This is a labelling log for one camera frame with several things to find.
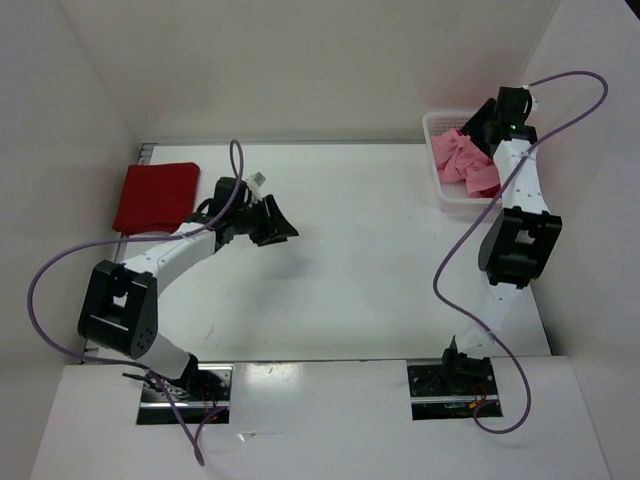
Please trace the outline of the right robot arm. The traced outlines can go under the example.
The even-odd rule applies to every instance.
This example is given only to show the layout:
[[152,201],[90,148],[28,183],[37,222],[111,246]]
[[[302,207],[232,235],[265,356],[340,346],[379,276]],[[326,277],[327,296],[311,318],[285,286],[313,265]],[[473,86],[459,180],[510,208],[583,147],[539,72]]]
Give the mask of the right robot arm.
[[478,253],[488,283],[477,312],[485,325],[471,324],[455,337],[438,371],[441,386],[453,394],[481,392],[490,361],[471,355],[494,344],[511,304],[541,275],[562,229],[541,194],[530,148],[537,134],[526,123],[532,108],[532,96],[515,89],[487,100],[462,128],[431,139],[441,182],[462,181],[472,197],[502,195],[501,211]]

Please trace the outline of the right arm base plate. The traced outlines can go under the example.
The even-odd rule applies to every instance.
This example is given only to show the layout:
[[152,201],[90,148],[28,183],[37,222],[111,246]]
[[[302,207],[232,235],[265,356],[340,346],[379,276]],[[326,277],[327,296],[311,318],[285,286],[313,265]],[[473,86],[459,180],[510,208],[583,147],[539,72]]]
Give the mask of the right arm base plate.
[[474,403],[499,398],[493,372],[482,379],[446,380],[437,363],[406,365],[410,398],[417,403]]

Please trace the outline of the red t-shirt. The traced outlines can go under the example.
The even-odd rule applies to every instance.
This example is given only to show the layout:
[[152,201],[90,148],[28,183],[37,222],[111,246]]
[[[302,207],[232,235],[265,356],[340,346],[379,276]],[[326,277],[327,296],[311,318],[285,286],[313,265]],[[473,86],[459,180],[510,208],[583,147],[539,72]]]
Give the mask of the red t-shirt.
[[131,165],[112,229],[126,236],[174,232],[193,211],[199,177],[192,162]]

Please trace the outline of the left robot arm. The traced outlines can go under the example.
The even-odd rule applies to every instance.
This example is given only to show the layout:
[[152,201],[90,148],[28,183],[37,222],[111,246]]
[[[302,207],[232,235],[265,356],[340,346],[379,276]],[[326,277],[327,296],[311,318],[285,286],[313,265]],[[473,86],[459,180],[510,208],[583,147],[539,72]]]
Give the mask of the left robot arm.
[[165,389],[185,400],[211,395],[220,385],[201,370],[197,357],[159,333],[161,293],[196,264],[215,255],[234,237],[246,235],[259,247],[282,243],[299,232],[275,199],[203,201],[165,241],[125,262],[98,263],[90,276],[78,322],[81,337],[114,350],[159,374]]

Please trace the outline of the light pink t-shirt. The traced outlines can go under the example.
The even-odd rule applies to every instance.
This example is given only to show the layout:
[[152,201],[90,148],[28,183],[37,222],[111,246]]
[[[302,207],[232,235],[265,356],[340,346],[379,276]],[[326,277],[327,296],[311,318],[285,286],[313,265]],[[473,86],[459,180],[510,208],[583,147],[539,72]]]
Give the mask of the light pink t-shirt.
[[493,198],[501,188],[493,160],[457,129],[431,136],[431,148],[443,184],[462,182],[471,198]]

